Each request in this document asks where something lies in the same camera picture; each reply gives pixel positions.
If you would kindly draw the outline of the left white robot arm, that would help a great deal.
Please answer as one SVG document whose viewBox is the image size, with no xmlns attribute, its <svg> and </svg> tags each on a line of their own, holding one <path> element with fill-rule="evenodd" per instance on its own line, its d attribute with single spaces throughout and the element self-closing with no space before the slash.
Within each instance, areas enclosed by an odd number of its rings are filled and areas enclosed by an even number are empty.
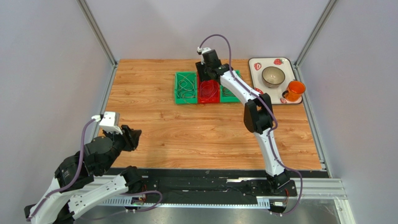
<svg viewBox="0 0 398 224">
<path fill-rule="evenodd" d="M 72 224 L 101 202 L 123 193 L 140 193 L 143 180 L 137 167 L 128 166 L 112 180 L 82 195 L 77 193 L 103 176 L 122 151 L 137 149 L 141 130 L 122 125 L 121 133 L 104 133 L 83 144 L 55 170 L 48 190 L 37 204 L 24 208 L 26 220 L 32 224 Z"/>
</svg>

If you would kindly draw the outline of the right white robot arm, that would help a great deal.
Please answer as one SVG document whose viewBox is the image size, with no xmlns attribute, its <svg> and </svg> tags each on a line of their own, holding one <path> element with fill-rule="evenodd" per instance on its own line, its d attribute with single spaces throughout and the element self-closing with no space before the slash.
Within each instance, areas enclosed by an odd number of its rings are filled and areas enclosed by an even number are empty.
<svg viewBox="0 0 398 224">
<path fill-rule="evenodd" d="M 272 194 L 283 192 L 290 181 L 286 167 L 280 158 L 274 136 L 274 114 L 271 98 L 245 83 L 229 64 L 222 64 L 214 49 L 198 49 L 201 60 L 196 69 L 201 81 L 214 80 L 231 91 L 244 106 L 243 122 L 253 133 L 261 149 L 265 163 L 268 190 Z"/>
</svg>

